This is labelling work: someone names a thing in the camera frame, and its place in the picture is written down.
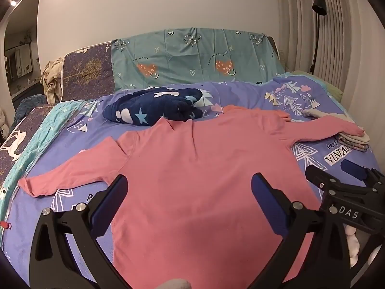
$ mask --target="purple bed sheet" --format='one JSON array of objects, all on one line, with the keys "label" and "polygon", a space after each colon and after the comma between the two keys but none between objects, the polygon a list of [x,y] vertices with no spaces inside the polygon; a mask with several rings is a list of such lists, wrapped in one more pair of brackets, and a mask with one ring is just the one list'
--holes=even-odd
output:
[{"label": "purple bed sheet", "polygon": [[[202,90],[203,98],[198,101],[198,104],[204,115],[203,118],[197,120],[214,120],[222,111],[222,107],[229,104],[251,109],[256,107],[267,110],[282,109],[290,114],[293,121],[309,120],[303,115],[303,110],[311,107],[328,113],[342,113],[324,89],[305,76],[277,77],[262,85],[243,82],[205,82],[171,85],[171,87],[175,89],[190,87]],[[79,151],[94,147],[107,136],[117,139],[126,131],[146,129],[147,127],[144,126],[110,122],[102,116],[102,110],[107,104],[129,93],[130,91],[118,91],[86,104],[60,132],[28,176],[41,175],[52,170]],[[317,142],[299,142],[293,146],[293,154],[303,171],[308,165],[313,164],[327,170],[342,182],[362,186],[363,182],[340,169],[343,159],[342,151],[336,153],[340,147],[341,145],[335,138]],[[344,158],[369,168],[379,168],[371,149],[366,153],[351,150],[344,154]],[[311,183],[309,186],[321,198],[318,188]],[[97,182],[71,190],[58,190],[54,196],[39,198],[28,196],[22,189],[18,191],[8,218],[12,229],[7,230],[4,234],[3,250],[15,270],[27,283],[29,283],[30,247],[41,211],[46,207],[51,207],[55,211],[70,210],[79,202],[89,202],[98,191],[104,190],[106,187],[104,182]],[[113,246],[110,228],[104,236],[98,238],[98,242],[107,257],[112,260]],[[93,279],[72,238],[69,238],[69,243],[83,275]]]}]

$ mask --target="orange heart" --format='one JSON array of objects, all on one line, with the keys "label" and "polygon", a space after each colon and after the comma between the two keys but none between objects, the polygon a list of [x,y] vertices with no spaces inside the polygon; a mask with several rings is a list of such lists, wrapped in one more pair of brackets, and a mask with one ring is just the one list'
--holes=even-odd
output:
[{"label": "orange heart", "polygon": [[138,67],[139,71],[144,75],[144,76],[150,76],[153,74],[156,74],[157,66],[154,64],[142,64],[139,63],[136,67]]},{"label": "orange heart", "polygon": [[220,73],[226,75],[229,71],[233,70],[232,62],[229,61],[216,61],[215,62],[215,68]]}]

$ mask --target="deer print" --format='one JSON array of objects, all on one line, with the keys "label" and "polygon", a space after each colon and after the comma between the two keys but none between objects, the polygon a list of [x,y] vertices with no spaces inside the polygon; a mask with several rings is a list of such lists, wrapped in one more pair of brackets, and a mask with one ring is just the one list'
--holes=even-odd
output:
[{"label": "deer print", "polygon": [[12,138],[16,138],[16,139],[12,142],[12,144],[9,147],[3,147],[1,149],[1,150],[8,151],[8,155],[13,158],[12,162],[16,161],[19,158],[20,154],[15,154],[15,151],[19,147],[20,143],[23,142],[25,137],[26,137],[26,132],[20,132],[20,130],[16,130],[15,134],[10,138],[10,139]]}]

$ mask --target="bed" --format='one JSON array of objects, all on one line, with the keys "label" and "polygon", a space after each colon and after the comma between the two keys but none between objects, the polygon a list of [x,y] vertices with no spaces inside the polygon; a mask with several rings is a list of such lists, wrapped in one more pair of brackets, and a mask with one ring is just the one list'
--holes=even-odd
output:
[{"label": "bed", "polygon": [[[52,105],[36,108],[18,124],[0,151],[0,183],[4,183],[15,162],[30,154],[31,143],[36,142],[38,134],[44,134],[46,139],[33,160],[26,161],[25,172],[29,177],[52,170],[107,136],[117,139],[128,130],[143,129],[106,121],[102,110],[134,90],[166,85],[201,90],[202,99],[195,106],[202,110],[203,117],[197,120],[214,120],[229,104],[249,109],[281,109],[297,122],[309,120],[303,113],[307,108],[346,112],[322,81],[310,75],[285,73],[273,40],[263,34],[189,28],[116,39],[65,56],[62,101],[68,104],[59,111],[65,113],[62,124],[57,125],[52,135],[46,133],[50,130],[47,123],[58,116]],[[84,102],[73,104],[72,100]],[[17,146],[11,149],[15,139]],[[296,143],[292,151],[303,171],[310,164],[316,165],[346,183],[362,185],[340,170],[343,158],[379,169],[370,148],[365,153],[347,150],[343,157],[337,157],[334,152],[340,146],[335,138],[328,138]],[[28,153],[20,155],[25,148]],[[309,186],[321,199],[318,189],[311,183]],[[89,202],[105,188],[104,182],[97,182],[58,190],[54,196],[32,198],[23,190],[3,184],[1,219],[11,223],[12,228],[3,229],[2,247],[27,283],[30,245],[42,209],[70,210],[79,202]],[[98,242],[112,260],[110,228]],[[74,241],[70,239],[69,243],[83,275],[93,279]]]}]

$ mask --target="black lamp head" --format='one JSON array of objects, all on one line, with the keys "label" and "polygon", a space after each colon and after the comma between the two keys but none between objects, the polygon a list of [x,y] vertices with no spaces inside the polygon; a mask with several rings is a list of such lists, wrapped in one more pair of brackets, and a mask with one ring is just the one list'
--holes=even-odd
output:
[{"label": "black lamp head", "polygon": [[315,11],[315,13],[322,16],[325,16],[326,14],[328,14],[325,0],[314,0],[312,9],[313,11]]}]

